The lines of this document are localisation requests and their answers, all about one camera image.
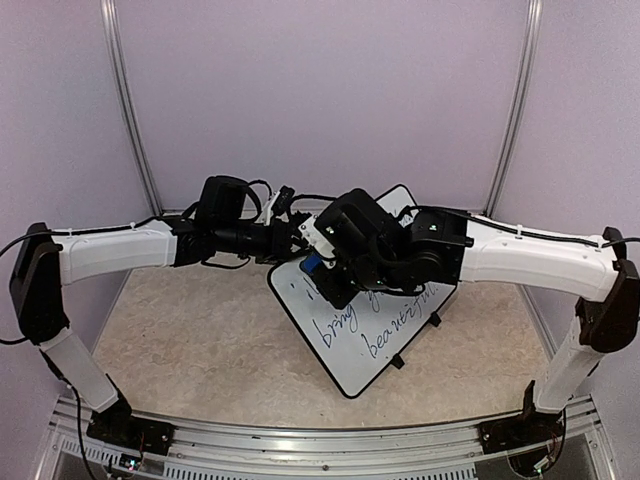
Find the blue whiteboard eraser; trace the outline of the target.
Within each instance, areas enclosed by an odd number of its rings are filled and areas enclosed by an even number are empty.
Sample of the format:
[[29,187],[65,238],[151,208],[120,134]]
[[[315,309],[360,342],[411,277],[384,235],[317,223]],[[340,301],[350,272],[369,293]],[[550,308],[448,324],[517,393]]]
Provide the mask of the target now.
[[324,261],[316,254],[311,254],[300,262],[301,271],[309,277],[315,275],[320,267],[324,267]]

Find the white whiteboard black frame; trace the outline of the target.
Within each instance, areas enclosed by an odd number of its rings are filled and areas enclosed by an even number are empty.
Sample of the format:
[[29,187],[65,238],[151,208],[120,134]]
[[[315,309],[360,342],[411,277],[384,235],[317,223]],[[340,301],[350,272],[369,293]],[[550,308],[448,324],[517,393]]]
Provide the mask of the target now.
[[390,365],[457,288],[429,282],[401,257],[408,239],[398,214],[415,201],[397,185],[372,200],[361,189],[343,195],[317,216],[316,228],[335,250],[328,268],[356,263],[369,288],[345,308],[333,308],[316,289],[301,260],[269,271],[267,281],[287,315],[341,393],[358,397]]

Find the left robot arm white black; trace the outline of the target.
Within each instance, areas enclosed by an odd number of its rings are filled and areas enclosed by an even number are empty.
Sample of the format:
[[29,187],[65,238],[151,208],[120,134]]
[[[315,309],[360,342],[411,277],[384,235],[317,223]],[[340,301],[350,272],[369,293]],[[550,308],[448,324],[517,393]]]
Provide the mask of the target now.
[[121,445],[133,443],[140,424],[109,376],[73,333],[62,289],[88,278],[141,268],[213,268],[218,253],[277,264],[303,249],[294,191],[282,187],[262,202],[254,182],[211,176],[200,197],[177,215],[152,216],[129,225],[53,230],[32,224],[10,242],[20,249],[9,292],[22,334],[54,374],[89,406],[102,430]]

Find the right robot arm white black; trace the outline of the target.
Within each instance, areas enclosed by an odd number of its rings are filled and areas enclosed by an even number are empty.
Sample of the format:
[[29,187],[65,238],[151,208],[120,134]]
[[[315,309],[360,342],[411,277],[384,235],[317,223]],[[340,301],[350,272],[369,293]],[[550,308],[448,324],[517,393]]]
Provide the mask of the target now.
[[300,231],[313,251],[303,271],[335,308],[368,291],[413,297],[431,282],[510,283],[575,295],[570,330],[511,423],[523,444],[546,432],[601,359],[626,348],[638,331],[639,273],[614,228],[572,236],[440,206],[391,213],[354,189]]

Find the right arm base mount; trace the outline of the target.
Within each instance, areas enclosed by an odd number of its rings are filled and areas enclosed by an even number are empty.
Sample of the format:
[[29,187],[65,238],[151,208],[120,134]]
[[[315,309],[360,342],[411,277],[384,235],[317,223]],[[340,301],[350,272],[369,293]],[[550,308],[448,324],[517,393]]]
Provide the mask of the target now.
[[523,408],[515,415],[498,420],[481,422],[478,435],[484,454],[493,454],[507,450],[522,448],[559,436],[563,427],[560,422],[564,411],[542,413],[534,403],[534,386],[532,380],[527,386]]

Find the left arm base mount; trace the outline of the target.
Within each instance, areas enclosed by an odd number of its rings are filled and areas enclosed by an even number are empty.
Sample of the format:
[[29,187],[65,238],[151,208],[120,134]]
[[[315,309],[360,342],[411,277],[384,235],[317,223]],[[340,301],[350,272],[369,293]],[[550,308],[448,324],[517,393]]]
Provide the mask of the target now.
[[105,443],[167,456],[175,433],[171,423],[135,416],[129,402],[119,398],[103,412],[92,412],[87,435]]

